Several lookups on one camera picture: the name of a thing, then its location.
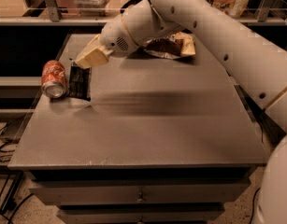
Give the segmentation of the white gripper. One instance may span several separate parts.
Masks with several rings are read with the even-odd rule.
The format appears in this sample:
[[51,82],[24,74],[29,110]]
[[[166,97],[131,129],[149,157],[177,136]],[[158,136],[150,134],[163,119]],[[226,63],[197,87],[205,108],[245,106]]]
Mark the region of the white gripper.
[[138,44],[128,34],[122,15],[118,15],[104,26],[101,35],[96,35],[86,45],[75,63],[80,68],[87,69],[108,63],[110,55],[125,57],[137,49]]

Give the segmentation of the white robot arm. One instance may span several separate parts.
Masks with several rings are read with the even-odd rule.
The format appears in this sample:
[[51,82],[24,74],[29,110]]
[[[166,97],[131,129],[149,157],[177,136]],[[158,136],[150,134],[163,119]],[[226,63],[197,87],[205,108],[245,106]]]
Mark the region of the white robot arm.
[[142,0],[109,21],[77,56],[90,68],[156,37],[188,29],[285,132],[272,152],[252,224],[287,224],[287,51],[206,0]]

